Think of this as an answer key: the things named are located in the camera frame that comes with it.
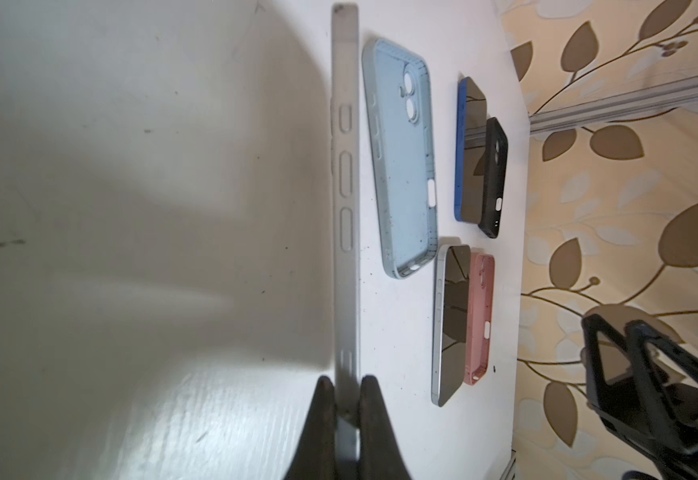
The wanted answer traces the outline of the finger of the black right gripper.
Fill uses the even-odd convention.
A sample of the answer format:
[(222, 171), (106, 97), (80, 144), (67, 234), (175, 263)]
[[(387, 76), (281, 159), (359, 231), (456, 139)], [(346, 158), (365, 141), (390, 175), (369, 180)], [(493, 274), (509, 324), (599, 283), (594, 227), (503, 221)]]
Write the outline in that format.
[[(627, 324), (626, 343), (652, 437), (678, 454), (697, 455), (698, 358), (644, 321)], [(692, 382), (666, 380), (653, 360), (654, 350), (663, 353)]]
[(653, 366), (650, 344), (671, 346), (673, 339), (639, 319), (627, 331), (599, 314), (582, 319), (586, 395), (606, 430), (632, 447), (671, 447), (673, 408), (662, 368)]

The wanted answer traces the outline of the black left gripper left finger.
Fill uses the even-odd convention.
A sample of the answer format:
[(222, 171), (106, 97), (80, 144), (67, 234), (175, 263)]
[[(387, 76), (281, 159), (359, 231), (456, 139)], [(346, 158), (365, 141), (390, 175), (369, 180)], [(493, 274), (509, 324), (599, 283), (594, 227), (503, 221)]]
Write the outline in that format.
[(335, 388), (329, 377), (321, 376), (316, 382), (302, 433), (284, 478), (335, 479), (335, 431)]

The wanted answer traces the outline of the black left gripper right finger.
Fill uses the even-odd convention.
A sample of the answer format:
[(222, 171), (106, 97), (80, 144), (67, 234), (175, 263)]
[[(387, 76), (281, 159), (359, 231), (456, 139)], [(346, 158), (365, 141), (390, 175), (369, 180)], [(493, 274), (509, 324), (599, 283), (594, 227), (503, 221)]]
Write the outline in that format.
[(362, 379), (358, 419), (359, 478), (410, 480), (411, 476), (400, 453), (380, 384), (375, 376), (367, 375)]

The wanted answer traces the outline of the pink phone case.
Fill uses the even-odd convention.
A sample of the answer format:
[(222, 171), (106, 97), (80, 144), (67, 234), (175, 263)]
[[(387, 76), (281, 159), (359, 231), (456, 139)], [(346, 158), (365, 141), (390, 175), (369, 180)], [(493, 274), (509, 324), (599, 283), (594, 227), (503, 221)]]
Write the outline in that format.
[(495, 258), (473, 251), (470, 264), (469, 302), (463, 381), (475, 385), (489, 368)]

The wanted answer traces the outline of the black phone case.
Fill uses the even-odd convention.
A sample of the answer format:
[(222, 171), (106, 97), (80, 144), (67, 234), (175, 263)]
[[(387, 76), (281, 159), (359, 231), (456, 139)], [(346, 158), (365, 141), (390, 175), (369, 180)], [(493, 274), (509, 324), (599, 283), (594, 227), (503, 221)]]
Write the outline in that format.
[(507, 159), (507, 136), (499, 120), (491, 117), (486, 124), (484, 179), (479, 222), (480, 229), (491, 239), (499, 236)]

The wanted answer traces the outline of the black phone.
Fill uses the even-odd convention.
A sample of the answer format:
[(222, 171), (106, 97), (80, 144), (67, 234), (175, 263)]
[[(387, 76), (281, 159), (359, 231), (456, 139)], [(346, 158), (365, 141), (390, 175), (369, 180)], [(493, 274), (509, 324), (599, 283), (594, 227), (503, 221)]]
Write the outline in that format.
[(331, 174), (334, 271), (336, 462), (338, 477), (359, 477), (360, 393), (360, 96), (359, 12), (331, 12)]
[(458, 84), (454, 215), (479, 224), (485, 179), (487, 99), (471, 77)]

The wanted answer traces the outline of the light blue phone case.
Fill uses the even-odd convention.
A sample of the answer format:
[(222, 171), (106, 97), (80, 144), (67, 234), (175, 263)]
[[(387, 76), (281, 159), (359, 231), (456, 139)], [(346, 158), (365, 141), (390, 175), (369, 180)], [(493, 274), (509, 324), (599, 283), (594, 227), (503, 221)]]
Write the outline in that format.
[(425, 60), (383, 38), (362, 52), (384, 270), (406, 278), (438, 248), (431, 82)]

